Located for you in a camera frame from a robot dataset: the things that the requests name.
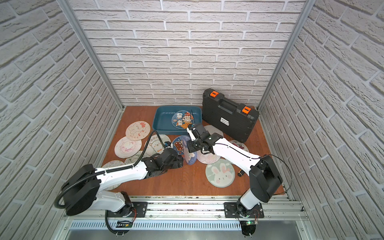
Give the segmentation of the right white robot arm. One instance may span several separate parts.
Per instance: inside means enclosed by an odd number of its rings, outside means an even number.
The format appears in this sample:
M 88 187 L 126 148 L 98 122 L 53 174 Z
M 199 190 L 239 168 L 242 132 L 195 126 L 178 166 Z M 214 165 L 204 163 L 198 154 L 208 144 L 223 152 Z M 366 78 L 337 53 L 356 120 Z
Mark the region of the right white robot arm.
M 242 215 L 261 202 L 267 203 L 282 184 L 282 177 L 270 156 L 260 157 L 246 152 L 222 135 L 209 133 L 202 124 L 189 125 L 187 132 L 191 138 L 189 152 L 210 152 L 223 157 L 249 176 L 250 188 L 237 201 L 237 210 Z

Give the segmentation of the blue bear coaster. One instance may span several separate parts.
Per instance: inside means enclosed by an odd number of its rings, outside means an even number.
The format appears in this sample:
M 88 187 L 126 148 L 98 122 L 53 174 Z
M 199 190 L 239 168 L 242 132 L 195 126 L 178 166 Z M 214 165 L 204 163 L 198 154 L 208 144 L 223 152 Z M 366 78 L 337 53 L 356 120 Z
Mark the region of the blue bear coaster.
M 173 149 L 178 153 L 178 155 L 183 156 L 186 149 L 188 149 L 187 142 L 190 138 L 186 135 L 176 137 L 172 144 Z

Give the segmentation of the blue pink bunny coaster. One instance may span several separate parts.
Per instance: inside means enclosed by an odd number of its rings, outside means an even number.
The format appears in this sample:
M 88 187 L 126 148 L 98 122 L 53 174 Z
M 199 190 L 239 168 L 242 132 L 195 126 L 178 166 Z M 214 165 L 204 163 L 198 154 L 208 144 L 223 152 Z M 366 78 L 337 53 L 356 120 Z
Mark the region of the blue pink bunny coaster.
M 189 149 L 188 149 L 188 141 L 189 140 L 190 140 L 190 137 L 185 136 L 185 135 L 181 136 L 184 159 L 188 165 L 193 165 L 197 160 L 197 153 L 196 152 L 193 152 L 193 153 L 189 152 Z

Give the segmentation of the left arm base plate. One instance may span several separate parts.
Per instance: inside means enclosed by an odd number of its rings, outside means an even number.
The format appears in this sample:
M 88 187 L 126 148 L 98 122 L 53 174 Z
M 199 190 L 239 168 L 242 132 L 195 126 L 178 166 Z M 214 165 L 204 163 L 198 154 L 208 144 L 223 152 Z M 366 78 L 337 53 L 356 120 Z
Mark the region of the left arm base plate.
M 118 214 L 120 217 L 144 218 L 148 208 L 148 202 L 131 202 L 122 207 Z

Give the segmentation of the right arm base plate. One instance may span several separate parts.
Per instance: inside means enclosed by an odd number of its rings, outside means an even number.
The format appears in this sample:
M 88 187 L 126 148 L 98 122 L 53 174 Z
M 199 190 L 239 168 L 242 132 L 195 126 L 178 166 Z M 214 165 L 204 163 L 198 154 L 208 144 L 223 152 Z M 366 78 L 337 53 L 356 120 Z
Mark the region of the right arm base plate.
M 240 202 L 224 202 L 225 218 L 262 219 L 265 217 L 261 203 L 256 204 L 251 210 L 242 206 Z

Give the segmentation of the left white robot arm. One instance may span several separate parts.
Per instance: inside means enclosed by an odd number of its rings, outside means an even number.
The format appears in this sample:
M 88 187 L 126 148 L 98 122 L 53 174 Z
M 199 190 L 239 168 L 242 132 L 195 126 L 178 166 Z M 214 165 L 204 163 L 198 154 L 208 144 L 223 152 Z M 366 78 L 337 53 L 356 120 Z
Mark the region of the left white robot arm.
M 62 186 L 54 206 L 64 209 L 68 216 L 86 210 L 104 210 L 127 217 L 134 206 L 126 192 L 113 193 L 107 189 L 129 181 L 160 176 L 170 169 L 183 167 L 183 157 L 172 148 L 154 154 L 131 165 L 113 168 L 94 168 L 88 164 L 81 167 Z

